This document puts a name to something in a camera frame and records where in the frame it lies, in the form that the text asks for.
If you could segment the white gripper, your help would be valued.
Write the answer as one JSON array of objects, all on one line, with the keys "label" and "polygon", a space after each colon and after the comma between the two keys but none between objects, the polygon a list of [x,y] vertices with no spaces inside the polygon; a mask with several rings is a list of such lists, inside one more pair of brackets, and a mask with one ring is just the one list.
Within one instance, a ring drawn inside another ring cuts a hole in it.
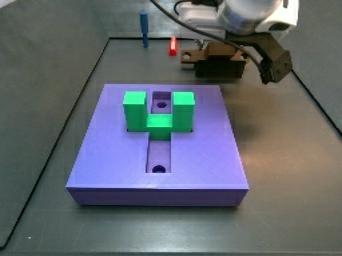
[{"label": "white gripper", "polygon": [[226,30],[218,20],[219,8],[223,1],[188,1],[178,5],[178,19],[192,28],[223,38]]}]

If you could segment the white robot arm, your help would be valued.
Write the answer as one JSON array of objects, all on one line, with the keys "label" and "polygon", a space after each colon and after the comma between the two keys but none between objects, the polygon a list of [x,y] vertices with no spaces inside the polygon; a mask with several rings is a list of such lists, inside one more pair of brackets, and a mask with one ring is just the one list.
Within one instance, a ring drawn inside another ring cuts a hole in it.
[{"label": "white robot arm", "polygon": [[299,0],[216,0],[178,6],[179,20],[220,38],[227,34],[286,34],[298,23]]}]

